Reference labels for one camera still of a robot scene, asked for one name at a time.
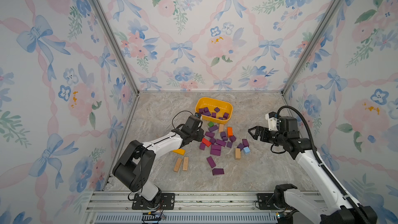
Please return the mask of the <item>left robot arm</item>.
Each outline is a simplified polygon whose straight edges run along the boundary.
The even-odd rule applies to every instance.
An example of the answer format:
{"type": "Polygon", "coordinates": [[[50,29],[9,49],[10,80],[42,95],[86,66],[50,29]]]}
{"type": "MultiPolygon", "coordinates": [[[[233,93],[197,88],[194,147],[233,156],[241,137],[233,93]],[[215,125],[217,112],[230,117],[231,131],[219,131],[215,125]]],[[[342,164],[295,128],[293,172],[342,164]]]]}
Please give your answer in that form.
{"type": "Polygon", "coordinates": [[[150,142],[141,143],[131,141],[124,150],[112,174],[128,189],[138,195],[137,201],[148,209],[161,206],[162,191],[149,181],[149,175],[156,159],[163,155],[190,144],[192,141],[201,142],[204,138],[201,114],[190,115],[186,123],[170,131],[167,135],[150,142]]]}

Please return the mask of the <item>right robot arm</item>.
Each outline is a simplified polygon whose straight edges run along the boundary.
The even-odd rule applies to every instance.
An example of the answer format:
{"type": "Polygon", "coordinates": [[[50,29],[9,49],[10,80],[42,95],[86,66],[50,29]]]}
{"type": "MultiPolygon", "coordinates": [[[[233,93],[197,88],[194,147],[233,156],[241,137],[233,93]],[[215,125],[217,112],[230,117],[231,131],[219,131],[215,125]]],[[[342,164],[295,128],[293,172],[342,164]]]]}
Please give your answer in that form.
{"type": "Polygon", "coordinates": [[[377,214],[362,205],[333,175],[312,141],[300,136],[293,117],[267,118],[268,127],[256,126],[248,133],[254,140],[281,146],[307,173],[324,205],[303,194],[293,184],[277,185],[269,205],[300,212],[314,224],[375,224],[377,214]]]}

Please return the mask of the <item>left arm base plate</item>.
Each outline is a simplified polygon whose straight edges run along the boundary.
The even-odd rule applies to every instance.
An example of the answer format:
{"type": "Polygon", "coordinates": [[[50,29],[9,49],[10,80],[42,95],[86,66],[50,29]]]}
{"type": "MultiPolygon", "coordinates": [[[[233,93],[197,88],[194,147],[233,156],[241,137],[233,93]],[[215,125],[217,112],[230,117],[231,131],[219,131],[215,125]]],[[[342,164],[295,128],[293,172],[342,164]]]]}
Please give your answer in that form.
{"type": "Polygon", "coordinates": [[[147,200],[139,194],[135,194],[132,200],[133,210],[173,210],[175,205],[175,194],[174,193],[158,193],[152,200],[147,200]]]}

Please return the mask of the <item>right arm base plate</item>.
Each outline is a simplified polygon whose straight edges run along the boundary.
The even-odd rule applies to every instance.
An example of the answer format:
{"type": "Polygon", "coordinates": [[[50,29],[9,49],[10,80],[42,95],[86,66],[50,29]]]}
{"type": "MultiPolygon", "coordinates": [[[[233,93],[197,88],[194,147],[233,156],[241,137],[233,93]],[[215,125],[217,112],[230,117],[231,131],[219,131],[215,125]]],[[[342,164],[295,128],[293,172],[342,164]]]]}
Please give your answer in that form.
{"type": "Polygon", "coordinates": [[[255,202],[256,208],[260,210],[277,210],[278,207],[275,205],[273,193],[258,193],[257,200],[255,202]]]}

